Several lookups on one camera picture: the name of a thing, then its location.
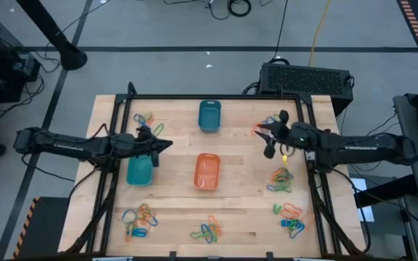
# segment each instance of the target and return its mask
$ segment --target concrete floor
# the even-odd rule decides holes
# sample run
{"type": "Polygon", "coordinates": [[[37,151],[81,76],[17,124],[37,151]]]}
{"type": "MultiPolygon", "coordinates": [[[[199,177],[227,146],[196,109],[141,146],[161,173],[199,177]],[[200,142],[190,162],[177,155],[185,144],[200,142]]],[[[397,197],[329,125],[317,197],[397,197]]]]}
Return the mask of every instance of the concrete floor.
{"type": "MultiPolygon", "coordinates": [[[[63,28],[91,1],[91,8],[100,4],[99,0],[44,0],[43,3],[63,28]]],[[[325,3],[325,0],[290,0],[280,45],[310,46],[325,3]]],[[[200,1],[168,6],[158,0],[112,0],[91,13],[83,28],[74,24],[65,34],[71,40],[78,30],[81,33],[79,46],[208,46],[207,50],[211,50],[210,46],[275,46],[283,6],[284,2],[280,0],[274,0],[266,7],[253,1],[253,10],[248,16],[217,21],[200,1]]],[[[225,1],[216,1],[214,12],[218,16],[226,14],[225,1]]],[[[47,43],[15,1],[0,1],[0,21],[25,46],[45,46],[47,43]]],[[[356,78],[355,99],[348,108],[343,126],[345,135],[365,134],[393,115],[393,96],[418,92],[418,52],[382,52],[378,49],[417,47],[395,0],[334,0],[317,46],[376,48],[371,52],[343,49],[343,52],[316,53],[315,66],[350,70],[356,78]]],[[[249,83],[257,80],[262,63],[273,53],[237,51],[237,48],[220,52],[133,49],[88,52],[87,65],[67,73],[63,86],[58,86],[62,87],[62,93],[49,130],[85,136],[94,97],[124,93],[129,81],[134,82],[141,94],[240,94],[249,83]]],[[[279,53],[293,65],[307,65],[308,55],[308,52],[279,53]]],[[[49,52],[49,56],[56,57],[57,54],[49,52]]],[[[11,149],[15,131],[41,126],[62,74],[65,72],[61,69],[42,73],[45,91],[32,104],[14,109],[0,120],[0,142],[8,146],[7,153],[0,157],[0,240],[26,170],[20,155],[11,149]]],[[[400,132],[398,126],[391,131],[400,132]]],[[[73,159],[42,154],[38,166],[74,178],[78,163],[73,159]]],[[[402,176],[409,172],[406,167],[382,163],[367,174],[402,176]]],[[[72,186],[68,181],[35,172],[10,236],[6,258],[12,256],[31,199],[35,196],[67,196],[72,186]]]]}

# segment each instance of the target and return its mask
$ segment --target orange and black warning tape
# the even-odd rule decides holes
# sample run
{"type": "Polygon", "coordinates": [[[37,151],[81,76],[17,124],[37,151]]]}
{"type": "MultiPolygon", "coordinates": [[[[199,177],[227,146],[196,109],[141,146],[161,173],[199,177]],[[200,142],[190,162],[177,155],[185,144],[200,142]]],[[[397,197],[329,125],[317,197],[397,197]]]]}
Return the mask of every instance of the orange and black warning tape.
{"type": "Polygon", "coordinates": [[[418,22],[417,18],[415,17],[414,12],[412,11],[411,5],[408,1],[401,1],[401,6],[403,7],[404,14],[406,15],[407,19],[411,23],[412,30],[415,33],[415,36],[418,40],[418,22]]]}
{"type": "Polygon", "coordinates": [[[36,207],[36,204],[38,203],[38,200],[40,198],[36,197],[32,200],[32,205],[30,206],[30,209],[28,210],[27,218],[25,220],[25,223],[23,224],[22,232],[20,232],[19,238],[17,239],[17,244],[15,246],[14,253],[12,254],[12,257],[16,259],[19,256],[20,247],[22,246],[23,238],[25,237],[28,229],[28,224],[30,224],[30,220],[32,219],[33,210],[36,207]]]}

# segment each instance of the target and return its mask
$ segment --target yellow cable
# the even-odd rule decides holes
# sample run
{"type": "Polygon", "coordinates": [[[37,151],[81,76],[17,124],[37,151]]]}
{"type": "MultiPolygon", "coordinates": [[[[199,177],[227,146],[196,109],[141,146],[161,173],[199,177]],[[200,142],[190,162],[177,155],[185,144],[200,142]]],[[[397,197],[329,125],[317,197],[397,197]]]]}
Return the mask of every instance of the yellow cable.
{"type": "Polygon", "coordinates": [[[317,36],[318,36],[319,31],[322,27],[322,23],[325,20],[325,17],[327,16],[328,8],[329,8],[331,3],[332,3],[332,0],[327,0],[327,5],[325,6],[325,10],[324,10],[324,13],[322,14],[322,18],[320,18],[320,22],[319,22],[319,26],[317,26],[316,34],[313,36],[311,55],[309,56],[309,63],[308,63],[309,67],[313,64],[313,61],[314,61],[314,47],[316,46],[317,36]]]}

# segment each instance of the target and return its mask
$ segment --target black metal frame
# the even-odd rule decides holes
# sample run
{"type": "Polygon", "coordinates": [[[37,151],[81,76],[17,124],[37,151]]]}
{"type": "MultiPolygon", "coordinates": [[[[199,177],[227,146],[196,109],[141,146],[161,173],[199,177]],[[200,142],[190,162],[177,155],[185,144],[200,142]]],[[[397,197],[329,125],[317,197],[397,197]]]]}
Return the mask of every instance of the black metal frame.
{"type": "MultiPolygon", "coordinates": [[[[298,120],[304,121],[303,116],[303,108],[302,108],[302,100],[298,95],[259,95],[259,96],[244,96],[244,95],[191,95],[191,94],[169,94],[169,95],[162,95],[162,94],[136,94],[135,90],[133,89],[132,95],[130,94],[117,94],[115,96],[115,102],[114,102],[114,108],[112,110],[112,117],[111,117],[111,123],[110,123],[110,132],[114,132],[115,128],[118,123],[118,113],[120,106],[123,102],[125,102],[125,110],[123,113],[123,119],[122,119],[122,125],[120,128],[121,133],[126,132],[126,128],[128,125],[128,118],[130,115],[130,107],[131,107],[131,100],[132,99],[245,99],[245,100],[279,100],[279,99],[285,99],[285,100],[293,100],[296,103],[296,110],[298,112],[298,120]]],[[[308,117],[310,124],[313,126],[316,126],[316,119],[314,116],[314,109],[312,107],[312,104],[307,104],[308,109],[308,117]]],[[[315,181],[315,174],[316,168],[314,167],[314,164],[311,163],[311,161],[307,160],[306,156],[306,168],[308,171],[308,179],[309,179],[309,186],[311,191],[311,196],[313,196],[313,191],[317,190],[316,188],[316,181],[315,181]]],[[[118,182],[118,175],[119,175],[119,167],[120,167],[120,160],[117,160],[114,162],[115,167],[112,171],[112,180],[111,180],[111,188],[112,188],[112,199],[110,202],[110,205],[106,211],[106,217],[104,219],[104,229],[102,232],[101,237],[101,244],[99,248],[99,252],[93,252],[93,245],[94,241],[96,239],[96,230],[94,230],[86,245],[86,252],[92,252],[92,253],[100,253],[106,256],[107,251],[107,242],[109,239],[109,233],[110,233],[110,225],[112,220],[112,211],[114,207],[114,201],[115,201],[115,193],[117,188],[117,182],[118,182]]],[[[333,214],[333,206],[332,206],[332,197],[330,195],[329,190],[329,184],[327,180],[326,173],[318,173],[320,179],[321,179],[321,187],[323,190],[323,197],[325,205],[327,206],[327,210],[329,210],[330,213],[333,214]]],[[[103,172],[101,173],[101,177],[99,179],[98,183],[98,190],[96,195],[96,200],[94,203],[94,212],[93,215],[97,214],[99,206],[102,204],[102,199],[104,196],[104,189],[106,184],[106,178],[107,173],[103,172]]],[[[323,222],[321,218],[321,213],[318,209],[318,207],[313,204],[313,212],[316,216],[316,229],[317,229],[317,236],[318,236],[318,242],[319,242],[319,248],[321,252],[321,257],[324,258],[332,258],[334,260],[389,260],[389,259],[382,259],[382,258],[376,258],[376,257],[367,257],[367,256],[350,256],[350,255],[343,255],[340,248],[340,242],[337,238],[336,233],[333,230],[330,230],[331,237],[332,237],[332,245],[334,252],[333,254],[328,253],[327,251],[327,241],[325,239],[324,235],[324,227],[323,222]]],[[[266,257],[252,257],[252,258],[228,258],[228,257],[220,257],[223,260],[294,260],[293,258],[275,258],[273,256],[272,252],[267,252],[266,257]]],[[[168,257],[134,257],[134,260],[205,260],[208,259],[208,257],[178,257],[176,256],[176,252],[170,252],[168,257]]]]}

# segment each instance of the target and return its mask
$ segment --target teal plastic container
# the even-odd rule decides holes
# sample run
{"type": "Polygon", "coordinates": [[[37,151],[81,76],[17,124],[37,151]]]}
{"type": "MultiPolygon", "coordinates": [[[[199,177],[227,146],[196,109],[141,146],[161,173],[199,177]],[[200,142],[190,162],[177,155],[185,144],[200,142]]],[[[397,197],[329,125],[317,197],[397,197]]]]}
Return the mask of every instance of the teal plastic container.
{"type": "Polygon", "coordinates": [[[131,157],[128,160],[127,183],[133,186],[150,186],[154,176],[151,156],[131,157]]]}
{"type": "Polygon", "coordinates": [[[203,100],[200,103],[198,125],[202,132],[216,133],[221,127],[221,108],[219,101],[203,100]]]}

